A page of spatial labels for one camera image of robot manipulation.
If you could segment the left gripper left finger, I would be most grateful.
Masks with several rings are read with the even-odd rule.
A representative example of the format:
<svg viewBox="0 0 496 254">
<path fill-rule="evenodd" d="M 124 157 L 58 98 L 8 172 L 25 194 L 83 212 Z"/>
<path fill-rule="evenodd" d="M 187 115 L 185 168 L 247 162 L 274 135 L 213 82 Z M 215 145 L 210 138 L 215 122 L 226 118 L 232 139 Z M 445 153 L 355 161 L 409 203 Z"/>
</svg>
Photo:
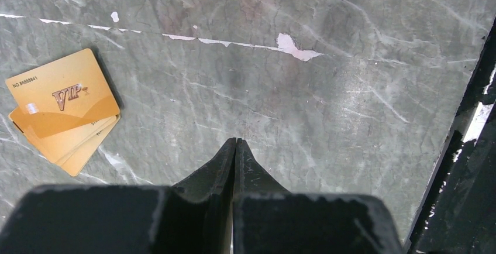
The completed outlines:
<svg viewBox="0 0 496 254">
<path fill-rule="evenodd" d="M 2 253 L 226 253 L 237 140 L 173 186 L 38 186 L 1 230 Z"/>
</svg>

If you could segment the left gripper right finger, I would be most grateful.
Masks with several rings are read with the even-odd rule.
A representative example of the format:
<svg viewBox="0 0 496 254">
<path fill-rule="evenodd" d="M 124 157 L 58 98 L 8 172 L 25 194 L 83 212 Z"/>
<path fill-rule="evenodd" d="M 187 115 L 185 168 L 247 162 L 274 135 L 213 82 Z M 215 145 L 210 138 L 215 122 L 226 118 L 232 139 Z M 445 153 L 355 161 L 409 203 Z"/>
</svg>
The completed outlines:
<svg viewBox="0 0 496 254">
<path fill-rule="evenodd" d="M 235 253 L 401 253 L 391 213 L 364 194 L 291 193 L 255 160 L 235 150 Z"/>
</svg>

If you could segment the gold credit card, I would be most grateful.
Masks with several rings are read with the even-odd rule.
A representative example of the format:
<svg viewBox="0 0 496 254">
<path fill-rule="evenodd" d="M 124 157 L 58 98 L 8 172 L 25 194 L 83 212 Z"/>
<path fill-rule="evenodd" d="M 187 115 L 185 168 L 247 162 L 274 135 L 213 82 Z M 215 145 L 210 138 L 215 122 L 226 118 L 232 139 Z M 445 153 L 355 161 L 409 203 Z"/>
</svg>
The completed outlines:
<svg viewBox="0 0 496 254">
<path fill-rule="evenodd" d="M 9 119 L 50 162 L 77 176 L 120 120 L 91 49 L 6 79 L 18 106 Z"/>
</svg>

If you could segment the black base frame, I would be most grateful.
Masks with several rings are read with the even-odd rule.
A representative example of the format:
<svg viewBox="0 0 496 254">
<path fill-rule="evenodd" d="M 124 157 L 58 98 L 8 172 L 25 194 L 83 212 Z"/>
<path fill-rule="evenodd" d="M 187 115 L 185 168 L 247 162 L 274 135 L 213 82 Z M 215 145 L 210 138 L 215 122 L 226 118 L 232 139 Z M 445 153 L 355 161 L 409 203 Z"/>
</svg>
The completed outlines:
<svg viewBox="0 0 496 254">
<path fill-rule="evenodd" d="M 405 253 L 495 252 L 495 29 L 484 41 Z"/>
</svg>

